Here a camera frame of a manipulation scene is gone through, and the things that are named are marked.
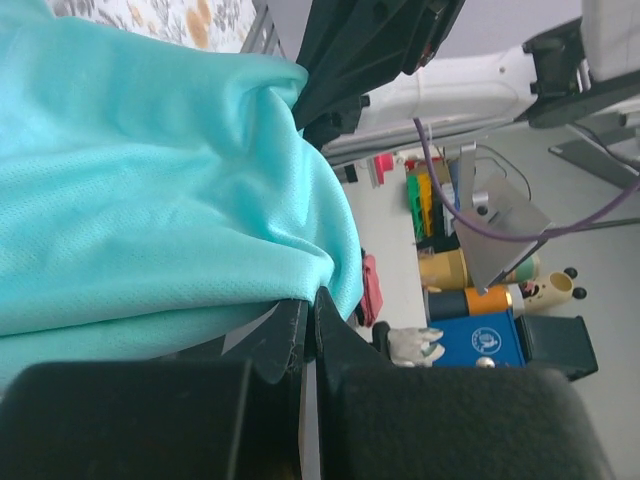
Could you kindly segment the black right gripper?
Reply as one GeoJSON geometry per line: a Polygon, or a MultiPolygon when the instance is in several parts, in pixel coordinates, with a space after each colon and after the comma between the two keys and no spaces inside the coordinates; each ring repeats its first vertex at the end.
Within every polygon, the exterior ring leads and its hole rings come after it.
{"type": "Polygon", "coordinates": [[[424,67],[448,36],[463,0],[314,1],[296,63],[308,81],[293,107],[316,148],[353,133],[369,92],[424,67]]]}

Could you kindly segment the teal t shirt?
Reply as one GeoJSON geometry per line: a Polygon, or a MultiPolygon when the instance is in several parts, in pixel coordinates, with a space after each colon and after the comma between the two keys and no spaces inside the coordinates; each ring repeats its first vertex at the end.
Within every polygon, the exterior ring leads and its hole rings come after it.
{"type": "Polygon", "coordinates": [[[215,339],[326,287],[363,294],[355,222],[298,132],[301,66],[1,5],[1,382],[215,339]]]}

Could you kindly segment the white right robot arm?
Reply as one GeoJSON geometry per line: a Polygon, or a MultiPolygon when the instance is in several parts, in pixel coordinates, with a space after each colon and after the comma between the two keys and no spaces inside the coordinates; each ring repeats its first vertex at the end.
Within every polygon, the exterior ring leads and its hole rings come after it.
{"type": "Polygon", "coordinates": [[[403,150],[431,127],[448,143],[526,122],[564,126],[639,93],[639,5],[586,1],[580,17],[479,56],[437,53],[459,1],[315,1],[293,115],[333,163],[403,150]]]}

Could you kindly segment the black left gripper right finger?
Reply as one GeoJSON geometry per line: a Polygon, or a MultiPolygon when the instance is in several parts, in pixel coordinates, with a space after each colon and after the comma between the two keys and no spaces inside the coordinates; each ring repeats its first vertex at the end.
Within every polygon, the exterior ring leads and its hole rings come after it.
{"type": "Polygon", "coordinates": [[[313,306],[325,479],[610,479],[569,382],[553,370],[398,367],[313,306]]]}

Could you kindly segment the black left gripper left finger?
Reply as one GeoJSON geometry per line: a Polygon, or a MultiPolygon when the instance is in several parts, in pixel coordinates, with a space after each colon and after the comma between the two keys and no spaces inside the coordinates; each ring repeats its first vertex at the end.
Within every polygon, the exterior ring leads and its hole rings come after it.
{"type": "Polygon", "coordinates": [[[297,479],[308,305],[216,358],[50,362],[1,403],[5,479],[297,479]]]}

